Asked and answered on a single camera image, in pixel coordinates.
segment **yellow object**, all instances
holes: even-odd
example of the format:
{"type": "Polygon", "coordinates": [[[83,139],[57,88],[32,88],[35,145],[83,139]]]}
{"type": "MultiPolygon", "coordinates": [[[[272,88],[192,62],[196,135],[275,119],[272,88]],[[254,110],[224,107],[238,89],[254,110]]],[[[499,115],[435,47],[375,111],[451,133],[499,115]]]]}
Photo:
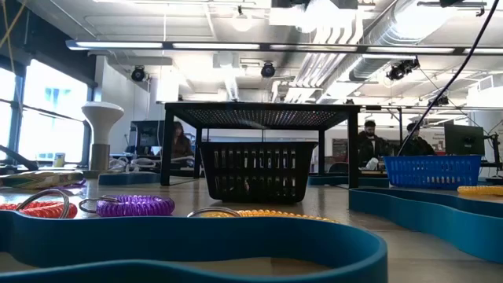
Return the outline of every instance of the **yellow object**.
{"type": "MultiPolygon", "coordinates": [[[[287,212],[282,212],[282,211],[270,211],[268,209],[266,210],[247,210],[247,211],[236,211],[241,215],[241,217],[292,217],[292,218],[303,218],[303,219],[313,219],[313,220],[321,220],[321,221],[326,221],[326,222],[331,222],[331,223],[338,223],[335,220],[331,220],[328,218],[322,218],[322,217],[316,217],[316,216],[310,216],[310,215],[296,215],[293,213],[287,213],[287,212]]],[[[206,212],[203,213],[201,216],[203,217],[233,217],[232,215],[225,213],[225,212],[206,212]]]]}
{"type": "Polygon", "coordinates": [[[503,196],[503,186],[460,186],[457,192],[474,195],[498,195],[503,196]]]}

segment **white lamp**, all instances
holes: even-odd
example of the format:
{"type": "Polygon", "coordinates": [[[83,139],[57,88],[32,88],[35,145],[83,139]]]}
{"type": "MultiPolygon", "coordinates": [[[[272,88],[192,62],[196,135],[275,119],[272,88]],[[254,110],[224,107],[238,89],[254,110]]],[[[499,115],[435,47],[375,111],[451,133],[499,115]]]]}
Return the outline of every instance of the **white lamp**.
{"type": "Polygon", "coordinates": [[[90,170],[108,170],[108,157],[110,144],[108,135],[115,124],[123,115],[124,109],[108,102],[87,102],[82,107],[87,122],[93,129],[93,145],[91,147],[90,170]]]}

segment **blue plastic basket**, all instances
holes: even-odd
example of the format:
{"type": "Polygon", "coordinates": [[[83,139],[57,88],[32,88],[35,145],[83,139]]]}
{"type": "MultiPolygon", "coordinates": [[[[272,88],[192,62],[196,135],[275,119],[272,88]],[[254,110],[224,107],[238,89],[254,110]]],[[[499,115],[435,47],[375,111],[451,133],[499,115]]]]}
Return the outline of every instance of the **blue plastic basket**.
{"type": "Polygon", "coordinates": [[[384,157],[390,184],[422,189],[476,186],[481,156],[384,157]]]}

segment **woman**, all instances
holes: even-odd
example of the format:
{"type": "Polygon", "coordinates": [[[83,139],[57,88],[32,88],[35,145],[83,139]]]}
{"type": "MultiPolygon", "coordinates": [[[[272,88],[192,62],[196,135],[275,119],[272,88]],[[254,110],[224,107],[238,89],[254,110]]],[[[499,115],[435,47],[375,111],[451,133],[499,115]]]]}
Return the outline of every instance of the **woman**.
{"type": "Polygon", "coordinates": [[[180,122],[174,122],[173,143],[171,145],[171,159],[193,156],[190,148],[190,140],[183,133],[183,126],[180,122]]]}

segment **blue curved track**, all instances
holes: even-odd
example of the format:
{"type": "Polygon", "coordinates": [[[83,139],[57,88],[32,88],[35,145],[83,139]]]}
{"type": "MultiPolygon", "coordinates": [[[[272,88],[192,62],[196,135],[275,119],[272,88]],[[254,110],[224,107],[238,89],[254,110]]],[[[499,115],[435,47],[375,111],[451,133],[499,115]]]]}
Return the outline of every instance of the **blue curved track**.
{"type": "Polygon", "coordinates": [[[349,208],[433,234],[470,255],[503,263],[503,204],[399,189],[351,189],[349,208]]]}
{"type": "Polygon", "coordinates": [[[0,274],[0,282],[387,282],[387,248],[380,237],[309,219],[59,220],[0,211],[0,227],[0,252],[49,268],[0,274]],[[164,262],[251,257],[299,259],[332,269],[295,277],[240,277],[164,262]]]}

